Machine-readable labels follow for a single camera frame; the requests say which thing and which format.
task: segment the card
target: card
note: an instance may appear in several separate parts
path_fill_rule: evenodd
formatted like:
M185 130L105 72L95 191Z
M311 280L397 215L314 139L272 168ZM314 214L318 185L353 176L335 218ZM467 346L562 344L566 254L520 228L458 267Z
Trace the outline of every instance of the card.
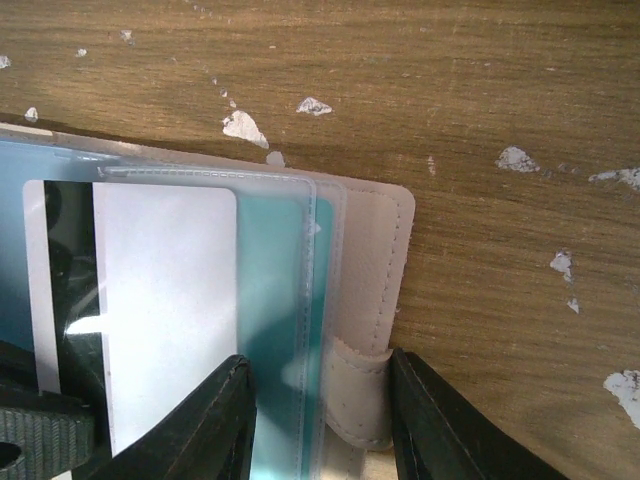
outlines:
M25 185L38 381L102 414L104 451L89 463L138 440L237 352L236 205L222 188Z

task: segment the leather flap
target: leather flap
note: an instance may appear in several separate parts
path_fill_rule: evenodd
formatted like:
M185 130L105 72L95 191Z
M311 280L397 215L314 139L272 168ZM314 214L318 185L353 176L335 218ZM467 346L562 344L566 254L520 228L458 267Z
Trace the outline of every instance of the leather flap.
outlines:
M327 423L358 448L386 450L391 446L386 393L390 357L391 351L362 355L341 340L334 340L329 358Z

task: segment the beige leather wallet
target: beige leather wallet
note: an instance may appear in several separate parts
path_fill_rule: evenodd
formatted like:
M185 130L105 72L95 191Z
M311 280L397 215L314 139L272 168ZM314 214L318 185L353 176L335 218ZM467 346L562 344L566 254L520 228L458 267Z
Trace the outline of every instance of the beige leather wallet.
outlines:
M173 164L300 173L344 185L346 220L341 271L334 272L340 277L340 298L333 322L333 348L328 353L328 428L322 479L359 479L365 451L391 447L388 347L415 210L413 195L407 189L43 130L22 129L16 136Z

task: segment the wooden table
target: wooden table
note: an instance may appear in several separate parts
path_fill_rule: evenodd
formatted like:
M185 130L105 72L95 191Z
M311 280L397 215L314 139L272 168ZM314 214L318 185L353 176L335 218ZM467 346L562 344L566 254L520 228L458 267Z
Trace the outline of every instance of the wooden table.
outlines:
M233 98L288 165L405 185L393 344L567 475L640 478L602 386L640 368L640 196L589 182L640 163L640 4L5 0L0 21L0 120L264 162L222 134ZM540 170L498 168L511 145Z

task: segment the peeling paint spot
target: peeling paint spot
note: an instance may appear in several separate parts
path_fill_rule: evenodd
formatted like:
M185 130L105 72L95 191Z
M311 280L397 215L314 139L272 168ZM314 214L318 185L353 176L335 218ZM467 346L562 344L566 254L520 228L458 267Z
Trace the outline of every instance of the peeling paint spot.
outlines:
M571 260L571 256L571 252L560 250L549 264L551 268L562 273L564 281L567 283L573 283L573 274L571 273L573 261Z
M623 170L611 170L598 173L589 177L590 182L600 182L602 180L616 180L626 183L634 190L640 191L640 167L626 168Z
M633 425L640 429L640 371L612 373L603 386L618 397L618 403L631 417Z
M580 314L580 305L578 304L577 298L574 297L571 300L569 300L567 302L567 307L569 307L571 310L573 310L577 314Z
M427 159L427 164L429 165L429 173L432 177L436 176L436 161L433 159L431 155Z
M518 147L505 148L496 160L498 168L514 172L531 173L540 170L540 166L526 152Z
M286 166L284 162L284 156L281 152L274 151L267 155L267 165L273 165L275 167L284 167Z
M325 113L331 113L333 109L326 103L322 103L313 97L305 98L296 109L297 113L310 113L311 115L324 115Z
M133 38L133 32L131 30L120 30L120 38L131 47L136 44L136 40Z
M269 148L266 137L260 132L256 122L247 112L236 110L222 121L222 125L222 133L225 135L248 140L262 148Z
M29 108L24 114L24 118L28 122L36 123L38 121L38 110L36 110L36 107Z

